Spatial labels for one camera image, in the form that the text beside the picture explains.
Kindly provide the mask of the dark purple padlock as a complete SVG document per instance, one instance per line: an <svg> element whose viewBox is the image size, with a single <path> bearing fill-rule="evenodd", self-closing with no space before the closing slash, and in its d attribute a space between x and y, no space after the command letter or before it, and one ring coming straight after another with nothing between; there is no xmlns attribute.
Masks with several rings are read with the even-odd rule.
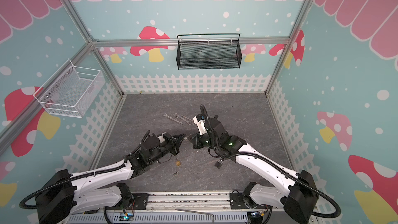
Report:
<svg viewBox="0 0 398 224"><path fill-rule="evenodd" d="M215 163L215 167L216 167L217 169L220 169L220 168L222 167L222 165L223 165L223 162L224 162L223 159L218 160L218 161Z"/></svg>

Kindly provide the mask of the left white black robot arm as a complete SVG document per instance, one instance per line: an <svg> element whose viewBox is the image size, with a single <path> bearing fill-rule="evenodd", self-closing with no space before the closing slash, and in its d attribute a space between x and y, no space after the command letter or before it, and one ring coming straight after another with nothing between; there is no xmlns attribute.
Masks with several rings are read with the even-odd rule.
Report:
<svg viewBox="0 0 398 224"><path fill-rule="evenodd" d="M125 181L149 171L165 155L176 156L184 138L185 134L146 132L121 161L79 173L58 171L40 190L23 198L19 207L36 210L41 224L58 224L69 215L101 208L131 208L135 199Z"/></svg>

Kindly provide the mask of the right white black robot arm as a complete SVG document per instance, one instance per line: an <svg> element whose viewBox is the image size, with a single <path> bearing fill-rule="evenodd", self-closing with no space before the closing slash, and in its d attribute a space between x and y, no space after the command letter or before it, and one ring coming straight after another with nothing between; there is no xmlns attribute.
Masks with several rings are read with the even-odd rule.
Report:
<svg viewBox="0 0 398 224"><path fill-rule="evenodd" d="M326 193L316 188L313 176L306 170L296 172L283 167L262 155L245 140L230 135L218 120L209 117L204 105L193 118L198 133L193 137L194 149L207 148L217 159L216 168L231 160L259 174L270 182L275 190L266 190L258 183L250 183L242 193L249 208L257 205L281 207L299 224L306 224L312 216L334 219L341 215L340 206Z"/></svg>

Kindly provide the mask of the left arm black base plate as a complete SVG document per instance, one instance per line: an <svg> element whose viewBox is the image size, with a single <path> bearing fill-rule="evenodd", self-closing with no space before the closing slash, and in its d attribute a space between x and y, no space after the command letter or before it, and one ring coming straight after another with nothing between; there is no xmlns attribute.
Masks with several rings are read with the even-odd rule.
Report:
<svg viewBox="0 0 398 224"><path fill-rule="evenodd" d="M127 194L117 204L118 209L145 210L148 204L149 194Z"/></svg>

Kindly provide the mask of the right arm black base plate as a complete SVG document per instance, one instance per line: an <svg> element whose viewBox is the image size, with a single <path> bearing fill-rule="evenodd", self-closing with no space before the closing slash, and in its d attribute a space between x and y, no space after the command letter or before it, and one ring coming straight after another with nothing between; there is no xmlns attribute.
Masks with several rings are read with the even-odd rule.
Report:
<svg viewBox="0 0 398 224"><path fill-rule="evenodd" d="M249 196L233 191L229 194L231 209L268 209L266 204L257 204Z"/></svg>

